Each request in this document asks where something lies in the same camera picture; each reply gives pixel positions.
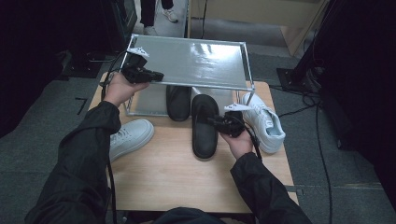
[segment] wooden desk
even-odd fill
[[[211,0],[207,19],[244,21],[280,25],[290,55],[294,55],[306,36],[317,25],[329,0]],[[188,37],[191,18],[203,18],[206,0],[189,0]]]
[[[255,83],[256,92],[274,108],[268,85]],[[100,102],[101,89],[97,89],[90,108]],[[230,174],[235,158],[220,136],[215,155],[202,161],[192,152],[191,119],[177,122],[168,117],[126,117],[121,106],[121,123],[134,119],[148,119],[155,133],[144,147],[112,163],[118,209],[167,211],[187,206],[206,212],[251,213]],[[262,152],[262,156],[265,166],[284,185],[293,186],[283,146],[274,155]],[[294,192],[290,197],[297,202]]]

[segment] person's left hand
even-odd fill
[[[130,83],[123,74],[114,73],[113,78],[107,86],[106,96],[104,101],[119,107],[122,103],[127,101],[135,92],[141,91],[149,86],[149,83]]]

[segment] black slipper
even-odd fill
[[[166,86],[166,111],[172,120],[187,119],[191,112],[191,87]]]
[[[218,114],[218,104],[211,96],[199,94],[192,99],[192,150],[201,159],[208,159],[216,152],[219,133],[207,119]]]

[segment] white sneaker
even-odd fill
[[[248,102],[249,96],[250,92],[244,95],[243,105]],[[253,94],[249,106],[254,109],[245,110],[244,119],[253,127],[260,141],[259,148],[266,153],[276,153],[286,136],[280,125],[279,117],[256,94]]]
[[[154,135],[154,126],[146,119],[123,124],[117,133],[110,135],[110,162],[144,146]]]
[[[148,26],[143,28],[143,35],[158,35],[154,26]]]
[[[169,21],[171,22],[178,22],[177,14],[174,12],[174,10],[171,9],[163,9],[163,15],[168,18]]]

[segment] sleeve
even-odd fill
[[[120,111],[109,102],[91,109],[61,142],[58,161],[25,223],[101,223],[108,197],[109,136],[120,129]]]
[[[239,193],[261,224],[311,223],[283,184],[253,152],[239,158],[231,174]]]

